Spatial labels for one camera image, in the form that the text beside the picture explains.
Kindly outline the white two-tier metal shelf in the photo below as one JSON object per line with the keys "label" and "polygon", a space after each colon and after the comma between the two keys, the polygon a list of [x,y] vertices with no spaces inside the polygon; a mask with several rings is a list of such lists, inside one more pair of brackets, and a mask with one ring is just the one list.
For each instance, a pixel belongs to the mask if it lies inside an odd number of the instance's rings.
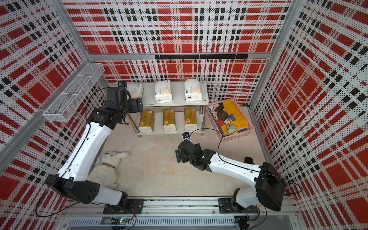
{"label": "white two-tier metal shelf", "polygon": [[[153,132],[150,135],[179,134],[186,132],[184,122],[184,110],[186,108],[195,108],[197,118],[197,132],[201,136],[205,134],[206,125],[206,107],[209,104],[209,96],[207,91],[207,83],[200,82],[202,100],[186,101],[185,99],[185,83],[182,81],[171,82],[172,101],[167,103],[156,103],[154,99],[154,82],[142,82],[143,86],[143,109],[151,110],[155,114],[155,123]],[[175,111],[176,130],[165,132],[163,129],[163,110],[173,109]]]}

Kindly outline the black wall hook rail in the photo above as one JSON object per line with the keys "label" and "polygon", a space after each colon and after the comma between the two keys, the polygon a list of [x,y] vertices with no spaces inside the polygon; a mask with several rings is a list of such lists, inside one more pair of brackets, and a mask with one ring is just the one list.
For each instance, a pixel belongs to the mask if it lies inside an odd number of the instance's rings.
{"label": "black wall hook rail", "polygon": [[185,54],[185,55],[155,55],[154,56],[156,60],[169,60],[170,62],[172,60],[197,60],[197,59],[248,59],[248,54]]}

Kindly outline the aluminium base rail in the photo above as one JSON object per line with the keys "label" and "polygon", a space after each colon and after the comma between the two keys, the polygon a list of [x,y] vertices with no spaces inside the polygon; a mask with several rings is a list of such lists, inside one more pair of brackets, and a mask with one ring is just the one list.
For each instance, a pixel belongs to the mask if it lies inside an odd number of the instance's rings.
{"label": "aluminium base rail", "polygon": [[[77,204],[61,215],[59,230],[164,230],[190,229],[302,230],[292,198],[280,212],[252,206],[244,213],[232,209],[229,196],[132,197],[128,211],[103,205]],[[129,218],[126,225],[111,225],[111,218]]]}

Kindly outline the green circuit board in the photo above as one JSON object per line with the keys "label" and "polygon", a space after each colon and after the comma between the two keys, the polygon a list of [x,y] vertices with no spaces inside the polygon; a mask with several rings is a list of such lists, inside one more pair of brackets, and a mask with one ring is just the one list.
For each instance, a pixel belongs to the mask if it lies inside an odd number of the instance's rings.
{"label": "green circuit board", "polygon": [[129,218],[111,218],[111,225],[126,225],[130,221]]}

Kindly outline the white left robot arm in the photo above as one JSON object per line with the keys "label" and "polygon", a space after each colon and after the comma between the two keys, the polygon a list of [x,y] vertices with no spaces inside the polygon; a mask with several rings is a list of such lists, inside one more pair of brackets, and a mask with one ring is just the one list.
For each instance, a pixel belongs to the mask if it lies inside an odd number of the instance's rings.
{"label": "white left robot arm", "polygon": [[127,193],[87,178],[115,126],[122,124],[130,113],[142,110],[142,99],[133,99],[126,87],[108,87],[104,107],[92,111],[76,149],[57,174],[47,176],[45,184],[59,195],[83,204],[104,204],[126,210]]}

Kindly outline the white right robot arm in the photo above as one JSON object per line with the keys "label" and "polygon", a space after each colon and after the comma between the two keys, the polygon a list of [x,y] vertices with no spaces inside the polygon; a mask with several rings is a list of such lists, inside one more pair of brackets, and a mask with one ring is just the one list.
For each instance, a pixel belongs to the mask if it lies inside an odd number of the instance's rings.
{"label": "white right robot arm", "polygon": [[177,162],[189,162],[201,171],[221,173],[246,183],[246,189],[236,189],[232,197],[234,210],[240,212],[252,205],[263,205],[281,211],[286,180],[269,163],[242,163],[224,157],[210,149],[202,149],[190,139],[183,140],[175,151]]}

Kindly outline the small black floor object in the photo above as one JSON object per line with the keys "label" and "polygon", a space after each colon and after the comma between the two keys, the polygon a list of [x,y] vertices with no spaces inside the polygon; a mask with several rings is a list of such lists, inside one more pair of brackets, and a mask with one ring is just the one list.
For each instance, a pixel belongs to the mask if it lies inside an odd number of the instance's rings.
{"label": "small black floor object", "polygon": [[254,159],[251,158],[251,157],[246,157],[246,158],[244,158],[244,163],[253,165],[254,164]]}

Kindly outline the white plush toy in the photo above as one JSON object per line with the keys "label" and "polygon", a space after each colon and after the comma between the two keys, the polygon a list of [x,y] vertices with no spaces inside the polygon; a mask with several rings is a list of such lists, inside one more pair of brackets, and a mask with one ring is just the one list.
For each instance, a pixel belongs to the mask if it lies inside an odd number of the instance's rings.
{"label": "white plush toy", "polygon": [[101,153],[95,167],[89,173],[87,181],[116,189],[118,187],[116,168],[120,161],[128,156],[129,153],[125,151],[106,151]]}

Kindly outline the pink plastic basket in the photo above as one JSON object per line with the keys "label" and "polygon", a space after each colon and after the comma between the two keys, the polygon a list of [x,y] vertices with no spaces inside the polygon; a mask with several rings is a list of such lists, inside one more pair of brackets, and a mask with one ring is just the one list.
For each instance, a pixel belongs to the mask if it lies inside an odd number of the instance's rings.
{"label": "pink plastic basket", "polygon": [[255,127],[234,99],[207,105],[207,115],[223,141],[250,135]]}

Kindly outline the yellow folded shirt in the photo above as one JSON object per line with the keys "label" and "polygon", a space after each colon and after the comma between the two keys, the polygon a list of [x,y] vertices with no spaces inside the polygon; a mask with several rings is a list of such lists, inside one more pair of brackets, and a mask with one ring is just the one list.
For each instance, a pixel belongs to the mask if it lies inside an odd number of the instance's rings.
{"label": "yellow folded shirt", "polygon": [[248,120],[232,99],[218,103],[214,112],[216,122],[225,136],[243,132],[249,127]]}

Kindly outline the white tissue pack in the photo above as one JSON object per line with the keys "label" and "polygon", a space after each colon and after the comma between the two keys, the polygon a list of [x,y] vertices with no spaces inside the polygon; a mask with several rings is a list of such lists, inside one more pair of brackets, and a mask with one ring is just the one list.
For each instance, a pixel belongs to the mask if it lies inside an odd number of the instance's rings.
{"label": "white tissue pack", "polygon": [[184,82],[186,101],[201,101],[202,92],[199,79],[188,79]]}
{"label": "white tissue pack", "polygon": [[155,101],[157,104],[172,102],[173,95],[169,80],[157,81],[154,84]]}
{"label": "white tissue pack", "polygon": [[137,99],[143,96],[144,86],[142,83],[128,83],[127,90],[129,91],[132,99]]}

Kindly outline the gold tissue pack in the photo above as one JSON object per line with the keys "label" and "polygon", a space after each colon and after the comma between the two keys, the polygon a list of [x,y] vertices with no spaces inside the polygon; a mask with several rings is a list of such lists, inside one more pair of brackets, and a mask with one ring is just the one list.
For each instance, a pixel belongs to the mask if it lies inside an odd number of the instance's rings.
{"label": "gold tissue pack", "polygon": [[195,108],[185,108],[185,130],[191,131],[197,129],[197,118]]}
{"label": "gold tissue pack", "polygon": [[153,133],[155,124],[155,114],[152,110],[145,110],[141,112],[139,131],[142,134]]}
{"label": "gold tissue pack", "polygon": [[163,110],[163,130],[164,132],[176,131],[175,111],[173,109]]}

